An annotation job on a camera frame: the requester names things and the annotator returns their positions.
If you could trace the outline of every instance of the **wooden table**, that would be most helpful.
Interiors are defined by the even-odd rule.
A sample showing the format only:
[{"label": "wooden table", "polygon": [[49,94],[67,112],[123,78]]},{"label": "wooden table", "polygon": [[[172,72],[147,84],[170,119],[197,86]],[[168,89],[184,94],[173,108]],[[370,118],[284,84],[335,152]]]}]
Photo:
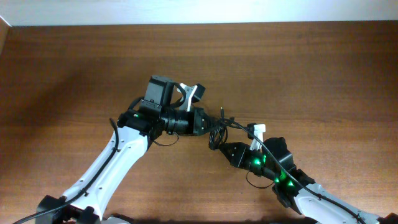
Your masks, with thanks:
[{"label": "wooden table", "polygon": [[[108,118],[144,95],[153,74],[201,83],[209,114],[222,106],[240,123],[265,123],[264,137],[285,137],[298,168],[339,198],[398,212],[396,21],[13,27],[0,58],[0,223],[78,180],[111,137]],[[238,130],[229,141],[250,143]],[[153,145],[106,216],[299,217],[245,175],[208,149],[207,135]]]}]

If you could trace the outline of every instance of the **thin wire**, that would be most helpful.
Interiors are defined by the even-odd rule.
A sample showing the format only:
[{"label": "thin wire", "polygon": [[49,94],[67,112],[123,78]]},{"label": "thin wire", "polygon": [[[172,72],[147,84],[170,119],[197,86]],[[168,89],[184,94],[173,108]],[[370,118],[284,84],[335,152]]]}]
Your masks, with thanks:
[{"label": "thin wire", "polygon": [[172,145],[174,145],[175,143],[177,143],[178,140],[180,140],[180,136],[179,136],[177,133],[173,133],[173,134],[177,136],[177,140],[175,140],[175,142],[173,142],[172,144],[167,144],[167,145],[165,145],[165,144],[161,144],[161,143],[159,143],[159,142],[157,142],[157,141],[155,141],[155,140],[153,140],[153,142],[154,142],[156,145],[158,145],[158,146],[172,146]]},{"label": "thin wire", "polygon": [[318,197],[319,199],[323,199],[326,200],[327,202],[332,203],[333,205],[336,205],[337,207],[340,207],[341,209],[343,209],[344,211],[348,212],[350,215],[352,215],[355,219],[357,219],[357,221],[359,221],[362,224],[366,224],[364,222],[364,220],[358,215],[355,214],[353,211],[351,211],[350,209],[348,209],[347,207],[345,207],[344,205],[330,199],[327,198],[325,196],[323,196],[322,194],[318,194],[315,193],[314,191],[310,190],[309,188],[307,188],[306,186],[302,185],[298,180],[296,180],[296,178],[294,178],[292,176],[292,174],[290,174],[289,172],[286,171],[286,169],[282,166],[282,164],[280,164],[280,162],[275,158],[275,156],[270,152],[270,150],[267,148],[267,146],[257,137],[255,136],[253,133],[251,133],[250,131],[248,131],[244,126],[240,125],[239,123],[231,120],[231,119],[227,119],[227,118],[221,118],[220,119],[221,123],[230,126],[230,124],[225,123],[224,121],[228,121],[229,123],[235,124],[236,127],[242,129],[243,131],[245,131],[246,133],[248,133],[251,137],[253,137],[255,140],[257,140],[261,146],[262,146],[262,150],[264,153],[264,150],[267,152],[267,156],[270,156],[271,159],[279,166],[279,168],[281,169],[281,171],[285,172],[285,174],[293,180],[293,182],[295,182],[298,186],[300,186],[301,188],[305,189],[307,192],[310,192],[311,194],[313,194],[314,196]]},{"label": "thin wire", "polygon": [[35,214],[29,215],[25,218],[21,218],[20,220],[14,222],[13,224],[21,224],[24,222],[27,222],[29,220],[32,220],[34,218],[40,217],[42,215],[48,214],[50,212],[54,212],[54,211],[58,211],[62,208],[65,208],[66,206],[72,204],[73,202],[75,202],[76,200],[78,200],[83,194],[85,194],[87,192],[87,190],[91,187],[91,185],[95,182],[95,180],[98,178],[98,176],[101,174],[101,172],[103,171],[103,169],[106,167],[106,165],[110,162],[110,160],[112,159],[112,157],[114,156],[114,154],[116,153],[116,151],[118,150],[118,146],[119,146],[119,133],[118,133],[118,127],[116,126],[116,123],[114,122],[114,120],[112,118],[109,119],[109,121],[111,122],[111,126],[114,130],[115,133],[115,145],[112,148],[112,153],[109,155],[109,157],[107,158],[107,160],[103,163],[103,165],[99,168],[99,170],[97,171],[97,173],[94,175],[94,177],[88,182],[88,184],[83,187],[77,194],[76,196],[74,196],[72,199],[70,199],[69,201],[65,202],[63,205],[60,205],[56,208],[51,208],[48,210],[44,210],[41,212],[37,212]]},{"label": "thin wire", "polygon": [[272,184],[274,184],[274,182],[272,181],[271,184],[269,184],[268,186],[265,186],[265,187],[256,186],[256,185],[250,183],[250,181],[249,181],[249,179],[248,179],[249,173],[250,173],[250,171],[248,171],[247,174],[246,174],[246,181],[247,181],[251,186],[253,186],[253,187],[257,188],[257,189],[267,189],[267,188],[269,188],[270,186],[272,186]]}]

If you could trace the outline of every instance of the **white backdrop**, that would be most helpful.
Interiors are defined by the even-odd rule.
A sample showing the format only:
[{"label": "white backdrop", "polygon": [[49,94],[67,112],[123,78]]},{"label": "white backdrop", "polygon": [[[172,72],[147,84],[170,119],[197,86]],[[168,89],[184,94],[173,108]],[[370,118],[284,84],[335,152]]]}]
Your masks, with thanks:
[{"label": "white backdrop", "polygon": [[0,0],[12,26],[398,19],[398,0]]}]

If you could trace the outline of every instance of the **table surface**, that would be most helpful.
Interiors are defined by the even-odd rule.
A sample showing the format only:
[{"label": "table surface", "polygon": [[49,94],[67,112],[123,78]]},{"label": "table surface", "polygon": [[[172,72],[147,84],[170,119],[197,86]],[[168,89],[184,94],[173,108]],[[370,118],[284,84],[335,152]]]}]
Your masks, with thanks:
[{"label": "table surface", "polygon": [[[285,137],[297,167],[339,198],[398,212],[396,21],[13,27],[0,58],[0,223],[78,180],[112,135],[108,118],[144,95],[154,74],[201,83],[198,106],[209,114],[222,106],[240,123],[266,124],[264,137]],[[250,143],[239,130],[228,140]],[[105,215],[299,217],[245,175],[208,149],[207,135],[153,145]]]}]

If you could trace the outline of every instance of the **green light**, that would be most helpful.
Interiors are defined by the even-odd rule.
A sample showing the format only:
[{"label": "green light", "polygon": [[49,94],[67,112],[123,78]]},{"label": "green light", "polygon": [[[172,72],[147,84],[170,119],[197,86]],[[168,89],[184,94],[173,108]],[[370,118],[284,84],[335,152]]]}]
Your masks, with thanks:
[{"label": "green light", "polygon": [[284,180],[285,178],[286,178],[286,174],[285,174],[285,172],[283,172],[283,171],[281,171],[280,172],[280,180]]}]

